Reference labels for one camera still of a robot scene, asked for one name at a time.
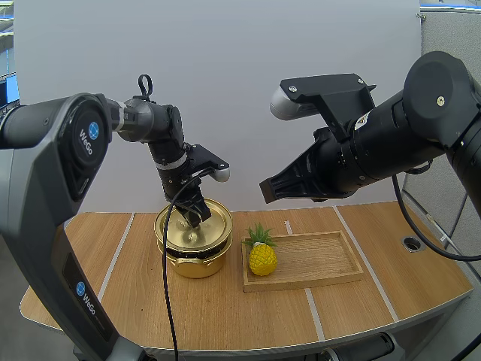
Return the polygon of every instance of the pineapple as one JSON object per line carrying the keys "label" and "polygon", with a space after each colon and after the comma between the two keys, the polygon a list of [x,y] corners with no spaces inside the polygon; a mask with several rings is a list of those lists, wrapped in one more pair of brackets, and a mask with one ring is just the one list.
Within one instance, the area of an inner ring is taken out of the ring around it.
{"label": "pineapple", "polygon": [[271,241],[269,235],[271,230],[264,230],[262,225],[258,223],[255,231],[251,230],[250,227],[247,231],[251,240],[242,243],[252,247],[249,255],[249,267],[258,276],[269,275],[277,267],[277,257],[272,249],[276,245]]}

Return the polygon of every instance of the black cable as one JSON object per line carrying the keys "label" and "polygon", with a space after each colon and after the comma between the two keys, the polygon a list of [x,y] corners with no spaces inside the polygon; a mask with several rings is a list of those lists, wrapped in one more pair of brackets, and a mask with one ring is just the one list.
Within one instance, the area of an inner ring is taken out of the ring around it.
{"label": "black cable", "polygon": [[173,197],[171,200],[171,205],[169,205],[167,214],[165,215],[165,223],[164,223],[164,235],[163,235],[163,243],[164,243],[164,250],[162,252],[162,268],[163,274],[162,277],[164,278],[164,294],[165,294],[165,304],[167,305],[167,314],[168,314],[168,322],[171,324],[171,333],[172,333],[172,342],[174,343],[174,354],[175,354],[175,361],[179,359],[179,350],[177,348],[177,338],[175,337],[175,328],[174,328],[174,318],[172,317],[172,310],[171,310],[171,300],[168,296],[168,284],[167,284],[167,229],[168,229],[168,222],[171,219],[171,213],[174,209],[175,202],[179,198],[180,194],[187,188],[192,182],[196,181],[197,179],[204,177],[213,172],[213,169],[209,168],[204,171],[201,171],[195,177],[190,178],[182,188],[180,188],[179,192]]}
{"label": "black cable", "polygon": [[459,212],[456,215],[456,219],[454,220],[454,224],[452,225],[452,230],[451,230],[450,234],[448,235],[449,237],[452,237],[454,235],[454,231],[455,231],[456,227],[458,226],[459,220],[461,219],[461,215],[463,213],[464,206],[466,205],[466,201],[467,201],[467,193],[464,194],[463,202],[461,203],[461,205],[459,207]]}
{"label": "black cable", "polygon": [[[144,78],[147,79],[147,87],[148,90],[145,89],[144,86]],[[154,101],[150,100],[150,96],[152,95],[153,85],[152,85],[152,78],[148,74],[141,74],[138,77],[138,87],[141,88],[142,95],[141,96],[134,96],[134,99],[144,100],[145,102],[156,104]]]}
{"label": "black cable", "polygon": [[408,173],[408,174],[414,174],[414,175],[417,175],[417,174],[422,174],[424,173],[425,171],[428,171],[429,168],[431,167],[431,164],[433,164],[433,159],[430,159],[428,160],[428,164],[422,166],[422,167],[419,167],[419,168],[411,168],[411,169],[408,169],[406,171],[404,171],[405,173]]}
{"label": "black cable", "polygon": [[398,178],[396,177],[396,174],[392,176],[392,184],[394,186],[394,191],[396,193],[396,198],[398,199],[398,204],[399,208],[401,209],[401,213],[404,216],[404,219],[406,220],[407,224],[410,225],[410,227],[413,229],[414,233],[421,239],[422,243],[424,243],[426,246],[431,248],[434,252],[437,254],[440,254],[441,256],[444,256],[449,259],[454,259],[455,261],[463,261],[463,262],[473,262],[473,261],[480,261],[481,260],[481,255],[478,256],[460,256],[458,254],[446,252],[445,250],[442,250],[435,244],[431,243],[419,230],[419,228],[416,226],[416,224],[413,222],[411,219],[410,215],[407,213],[406,206],[404,205],[402,196],[401,196],[401,191],[399,190],[399,183],[398,183]]}
{"label": "black cable", "polygon": [[468,346],[466,346],[463,351],[458,353],[451,361],[460,361],[461,359],[464,359],[476,347],[478,347],[479,344],[481,344],[481,333]]}

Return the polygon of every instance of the white backdrop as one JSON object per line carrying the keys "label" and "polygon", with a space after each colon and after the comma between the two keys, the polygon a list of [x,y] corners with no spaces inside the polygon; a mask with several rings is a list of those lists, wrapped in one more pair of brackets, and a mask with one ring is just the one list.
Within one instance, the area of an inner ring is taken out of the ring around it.
{"label": "white backdrop", "polygon": [[[269,100],[283,78],[355,72],[377,84],[379,104],[400,90],[420,56],[419,0],[15,1],[15,51],[23,104],[104,93],[124,101],[148,73],[151,97],[180,109],[186,141],[231,165],[207,177],[204,196],[232,211],[266,205],[259,182],[313,143],[320,116],[286,123]],[[343,201],[395,199],[390,180]],[[82,211],[158,211],[166,204],[147,146],[117,134]]]}

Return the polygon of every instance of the gold lid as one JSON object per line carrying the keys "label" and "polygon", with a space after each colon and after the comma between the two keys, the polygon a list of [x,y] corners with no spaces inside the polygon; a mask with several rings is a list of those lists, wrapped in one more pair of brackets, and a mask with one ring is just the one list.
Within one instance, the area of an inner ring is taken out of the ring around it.
{"label": "gold lid", "polygon": [[[177,209],[171,214],[167,231],[167,248],[185,253],[200,253],[224,242],[232,230],[232,216],[223,205],[205,199],[212,216],[192,228]],[[157,215],[154,229],[159,243],[163,242],[168,206]]]}

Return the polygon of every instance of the pot handle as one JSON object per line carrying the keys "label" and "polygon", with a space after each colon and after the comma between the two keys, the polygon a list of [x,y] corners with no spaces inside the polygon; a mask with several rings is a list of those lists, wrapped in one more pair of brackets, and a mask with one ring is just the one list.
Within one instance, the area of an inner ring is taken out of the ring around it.
{"label": "pot handle", "polygon": [[202,259],[199,258],[177,258],[175,262],[172,262],[176,267],[182,264],[190,263],[190,264],[195,264],[195,265],[201,265],[205,268],[209,267],[210,265],[213,264],[213,261],[204,263]]}

